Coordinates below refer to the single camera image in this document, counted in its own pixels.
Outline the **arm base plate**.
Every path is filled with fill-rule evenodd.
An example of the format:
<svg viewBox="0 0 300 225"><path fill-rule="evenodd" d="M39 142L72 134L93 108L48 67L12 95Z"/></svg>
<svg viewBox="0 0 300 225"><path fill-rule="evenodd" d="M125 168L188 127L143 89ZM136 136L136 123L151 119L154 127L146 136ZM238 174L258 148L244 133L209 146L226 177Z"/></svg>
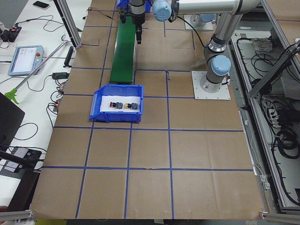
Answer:
<svg viewBox="0 0 300 225"><path fill-rule="evenodd" d="M216 14L184 15L184 19L196 30L212 31L214 30L213 22L215 22Z"/></svg>
<svg viewBox="0 0 300 225"><path fill-rule="evenodd" d="M195 99L231 100L228 85L223 85L225 78L220 84L213 84L207 80L206 73L206 71L191 71Z"/></svg>

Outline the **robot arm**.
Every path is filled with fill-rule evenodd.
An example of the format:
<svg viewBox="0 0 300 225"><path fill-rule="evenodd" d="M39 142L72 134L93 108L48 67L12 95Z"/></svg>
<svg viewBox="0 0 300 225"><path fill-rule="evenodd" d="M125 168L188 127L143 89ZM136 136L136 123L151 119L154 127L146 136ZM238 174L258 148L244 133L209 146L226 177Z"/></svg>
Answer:
<svg viewBox="0 0 300 225"><path fill-rule="evenodd" d="M258 0L154 0L152 12L161 22L173 22L180 15L221 14L214 34L204 47L208 70L200 81L204 91L216 93L231 68L231 61L223 55L226 44L243 14L259 3Z"/></svg>

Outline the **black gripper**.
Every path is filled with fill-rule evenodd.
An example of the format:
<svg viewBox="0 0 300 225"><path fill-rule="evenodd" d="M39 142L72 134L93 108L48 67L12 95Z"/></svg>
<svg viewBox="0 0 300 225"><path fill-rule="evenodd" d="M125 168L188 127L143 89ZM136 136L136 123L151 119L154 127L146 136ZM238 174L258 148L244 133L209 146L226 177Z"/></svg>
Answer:
<svg viewBox="0 0 300 225"><path fill-rule="evenodd" d="M136 40L137 43L140 45L142 43L142 24L144 23L144 14L135 15L132 14L132 23L135 26L136 31Z"/></svg>

